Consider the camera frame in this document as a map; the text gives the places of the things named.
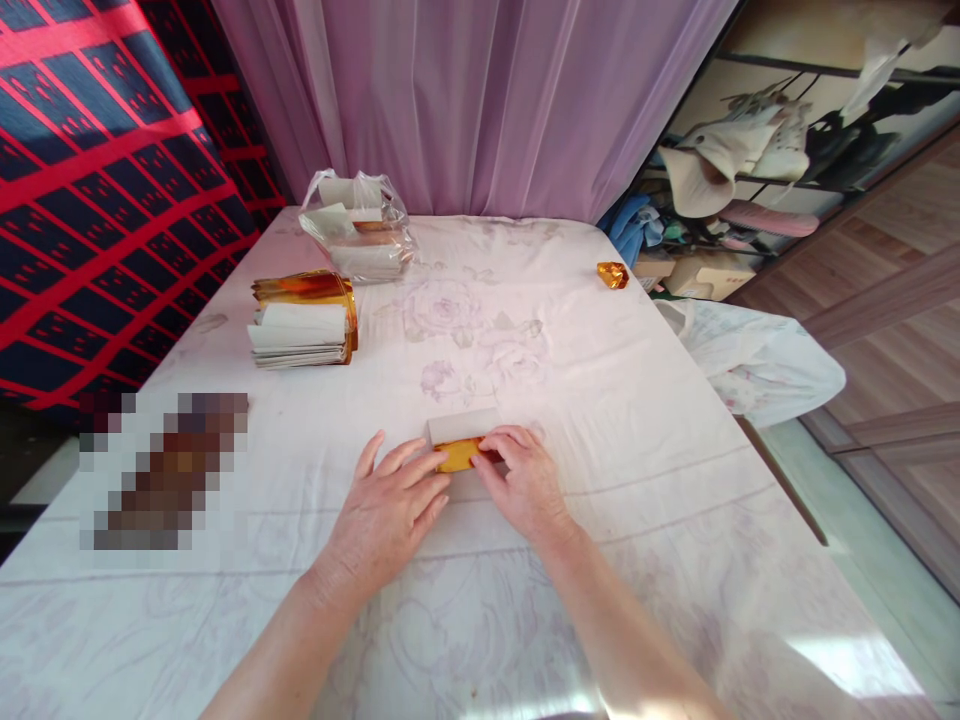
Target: wooden floor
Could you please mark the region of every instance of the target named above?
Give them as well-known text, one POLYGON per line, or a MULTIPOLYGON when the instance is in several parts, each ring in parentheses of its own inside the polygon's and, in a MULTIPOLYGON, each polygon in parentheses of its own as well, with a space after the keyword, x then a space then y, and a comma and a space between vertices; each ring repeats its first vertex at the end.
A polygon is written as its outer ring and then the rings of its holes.
POLYGON ((797 420, 760 430, 828 551, 936 704, 960 720, 960 606, 797 420))

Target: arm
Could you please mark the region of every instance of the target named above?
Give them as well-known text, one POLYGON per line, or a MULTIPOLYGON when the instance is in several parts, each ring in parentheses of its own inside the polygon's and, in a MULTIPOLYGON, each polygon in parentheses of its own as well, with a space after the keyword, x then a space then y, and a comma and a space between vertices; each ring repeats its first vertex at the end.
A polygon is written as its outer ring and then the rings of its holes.
POLYGON ((730 720, 733 716, 570 517, 556 467, 537 438, 507 425, 492 431, 480 449, 496 450, 510 469, 503 477, 486 458, 473 458, 497 507, 543 561, 610 717, 730 720))
POLYGON ((440 511, 446 453, 404 464, 425 441, 387 453, 378 432, 357 463, 353 486, 327 546, 290 590, 204 718, 305 718, 360 611, 410 562, 440 511))

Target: patterned curtain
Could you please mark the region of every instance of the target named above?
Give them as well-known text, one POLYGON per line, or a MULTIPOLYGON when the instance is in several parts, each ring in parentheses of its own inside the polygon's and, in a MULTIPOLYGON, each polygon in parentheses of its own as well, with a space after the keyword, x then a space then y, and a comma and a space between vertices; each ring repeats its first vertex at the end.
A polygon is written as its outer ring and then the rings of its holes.
POLYGON ((209 0, 140 0, 140 7, 220 151, 243 204, 257 227, 266 230, 289 203, 209 0))
POLYGON ((0 397, 73 426, 85 393, 140 387, 258 237, 130 0, 0 0, 0 181, 0 397))

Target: forearm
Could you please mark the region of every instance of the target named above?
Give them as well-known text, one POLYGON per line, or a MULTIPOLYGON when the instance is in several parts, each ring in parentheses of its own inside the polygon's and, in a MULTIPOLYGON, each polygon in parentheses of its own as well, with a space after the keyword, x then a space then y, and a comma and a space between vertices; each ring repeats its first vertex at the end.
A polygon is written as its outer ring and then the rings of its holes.
POLYGON ((321 556, 300 577, 204 718, 306 718, 366 603, 321 556))
POLYGON ((732 718, 586 532, 571 523, 537 550, 611 718, 732 718))

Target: sheer curtain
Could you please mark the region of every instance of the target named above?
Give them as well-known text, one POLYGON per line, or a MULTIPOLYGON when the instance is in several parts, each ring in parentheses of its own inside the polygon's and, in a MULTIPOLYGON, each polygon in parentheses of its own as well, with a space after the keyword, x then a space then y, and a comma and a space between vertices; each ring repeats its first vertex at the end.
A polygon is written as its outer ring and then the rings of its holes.
POLYGON ((295 195, 333 167, 414 214, 593 223, 736 0, 214 4, 295 195))

